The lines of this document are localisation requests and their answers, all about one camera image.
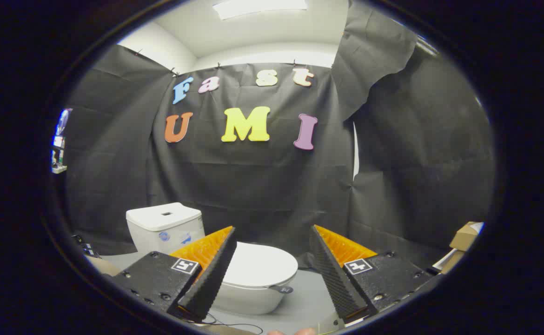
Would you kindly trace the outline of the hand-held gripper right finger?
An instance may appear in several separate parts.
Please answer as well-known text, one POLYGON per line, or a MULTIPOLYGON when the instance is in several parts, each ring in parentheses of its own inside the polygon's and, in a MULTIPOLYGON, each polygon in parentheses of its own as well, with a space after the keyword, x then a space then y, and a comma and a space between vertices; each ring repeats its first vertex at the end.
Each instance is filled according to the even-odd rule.
POLYGON ((433 279, 393 251, 374 252, 319 225, 311 227, 309 244, 314 266, 344 323, 394 307, 433 279))

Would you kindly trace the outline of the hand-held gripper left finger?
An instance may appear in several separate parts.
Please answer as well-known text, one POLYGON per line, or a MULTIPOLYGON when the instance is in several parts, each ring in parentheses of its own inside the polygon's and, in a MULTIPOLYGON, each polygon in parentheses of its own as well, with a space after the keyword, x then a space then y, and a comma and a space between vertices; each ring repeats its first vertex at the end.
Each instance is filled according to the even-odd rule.
POLYGON ((171 254, 148 252, 113 281, 153 309, 198 323, 218 295, 236 246, 235 227, 228 226, 171 254))

